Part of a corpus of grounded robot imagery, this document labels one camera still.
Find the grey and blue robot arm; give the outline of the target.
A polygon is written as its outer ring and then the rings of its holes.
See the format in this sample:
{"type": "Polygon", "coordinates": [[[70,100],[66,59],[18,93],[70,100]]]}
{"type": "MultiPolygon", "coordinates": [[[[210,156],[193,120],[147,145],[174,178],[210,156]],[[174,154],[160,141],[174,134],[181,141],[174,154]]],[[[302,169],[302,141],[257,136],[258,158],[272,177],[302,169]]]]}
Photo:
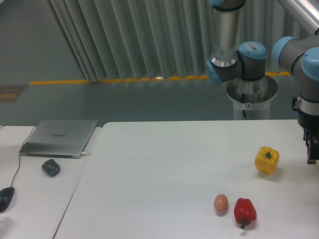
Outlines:
{"type": "MultiPolygon", "coordinates": [[[[209,78],[228,82],[227,93],[240,104],[258,104],[276,94],[276,82],[265,75],[266,48],[248,41],[235,47],[242,0],[212,0],[215,9],[215,49],[206,61],[209,78]]],[[[319,3],[316,0],[282,0],[281,6],[310,34],[305,39],[286,36],[273,49],[275,62],[300,83],[300,94],[292,100],[307,146],[308,164],[319,159],[319,3]]]]}

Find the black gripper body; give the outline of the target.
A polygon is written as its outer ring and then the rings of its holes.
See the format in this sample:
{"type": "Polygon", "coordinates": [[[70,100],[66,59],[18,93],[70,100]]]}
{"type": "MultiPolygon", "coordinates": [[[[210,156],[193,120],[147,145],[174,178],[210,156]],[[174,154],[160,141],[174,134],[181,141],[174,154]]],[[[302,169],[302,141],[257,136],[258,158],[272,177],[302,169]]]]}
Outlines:
{"type": "Polygon", "coordinates": [[[298,124],[304,130],[304,141],[319,137],[319,103],[300,97],[292,98],[292,110],[297,112],[298,124]]]}

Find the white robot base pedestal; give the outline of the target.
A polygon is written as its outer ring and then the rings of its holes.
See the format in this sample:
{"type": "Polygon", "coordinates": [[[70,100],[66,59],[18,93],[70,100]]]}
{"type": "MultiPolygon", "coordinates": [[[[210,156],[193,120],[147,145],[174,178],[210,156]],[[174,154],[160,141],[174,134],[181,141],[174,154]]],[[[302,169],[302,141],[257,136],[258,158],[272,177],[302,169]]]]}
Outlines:
{"type": "Polygon", "coordinates": [[[265,75],[256,81],[233,79],[226,90],[232,101],[235,120],[268,120],[278,85],[272,77],[265,75]]]}

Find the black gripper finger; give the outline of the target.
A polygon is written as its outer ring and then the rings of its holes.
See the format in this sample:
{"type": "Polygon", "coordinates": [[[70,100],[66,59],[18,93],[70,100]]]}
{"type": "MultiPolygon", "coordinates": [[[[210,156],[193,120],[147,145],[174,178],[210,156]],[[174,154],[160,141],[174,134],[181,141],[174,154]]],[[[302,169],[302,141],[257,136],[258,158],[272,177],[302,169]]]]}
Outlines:
{"type": "Polygon", "coordinates": [[[307,164],[316,164],[319,160],[319,139],[309,134],[307,136],[307,164]]]}

